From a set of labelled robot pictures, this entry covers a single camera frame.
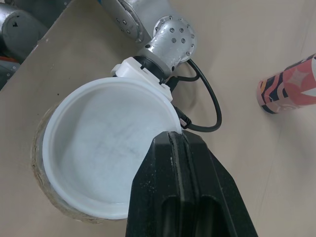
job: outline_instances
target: beige table surface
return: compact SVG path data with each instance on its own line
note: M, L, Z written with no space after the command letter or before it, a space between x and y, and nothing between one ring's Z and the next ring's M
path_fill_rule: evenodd
M194 60L223 112L220 130L201 135L235 178L259 236L316 236L316 107L271 116L255 99L261 78L316 52L316 1L172 4L197 31ZM56 210L33 178L30 148L54 103L135 51L96 0L74 0L0 92L1 237L124 236L125 221L84 224ZM174 101L195 123L215 122L200 82L180 84Z

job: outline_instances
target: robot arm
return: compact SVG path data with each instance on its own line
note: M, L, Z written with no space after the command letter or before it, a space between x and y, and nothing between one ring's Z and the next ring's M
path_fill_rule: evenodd
M141 46L136 60L147 62L167 79L195 52L193 27L168 0L103 0L100 2L122 32Z

